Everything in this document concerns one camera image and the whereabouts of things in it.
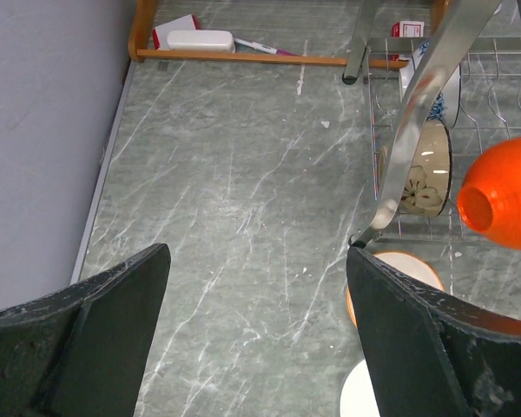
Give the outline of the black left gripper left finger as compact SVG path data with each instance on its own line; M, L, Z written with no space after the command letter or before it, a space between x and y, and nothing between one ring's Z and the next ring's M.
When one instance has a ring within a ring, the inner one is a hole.
M170 262L153 244L0 311L0 416L133 415Z

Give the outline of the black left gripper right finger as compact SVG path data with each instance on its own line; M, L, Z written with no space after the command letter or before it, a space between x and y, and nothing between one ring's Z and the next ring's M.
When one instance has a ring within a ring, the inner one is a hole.
M346 276L382 416L521 416L521 321L351 247Z

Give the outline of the black bowl beige flower exterior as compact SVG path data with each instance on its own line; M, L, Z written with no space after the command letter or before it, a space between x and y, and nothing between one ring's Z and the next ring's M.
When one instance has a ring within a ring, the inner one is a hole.
M452 147L448 128L427 120L406 180L399 211L433 218L445 207L452 180Z

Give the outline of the orange plastic bowl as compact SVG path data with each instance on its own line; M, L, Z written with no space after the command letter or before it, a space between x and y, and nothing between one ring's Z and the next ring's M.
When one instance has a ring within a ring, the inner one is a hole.
M521 250L521 136L484 151L457 198L463 223L491 242Z

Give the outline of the blue floral bowl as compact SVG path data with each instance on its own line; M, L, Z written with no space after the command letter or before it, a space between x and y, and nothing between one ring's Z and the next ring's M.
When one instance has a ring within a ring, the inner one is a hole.
M403 100L407 87L415 73L415 69L419 66L423 55L426 53L430 44L430 40L426 39L411 54L407 65L399 70L399 96ZM457 120L459 113L459 102L461 93L461 75L460 67L457 67L452 76L445 84L445 87L437 95L432 108L427 116L428 120L440 120L448 129L452 129Z

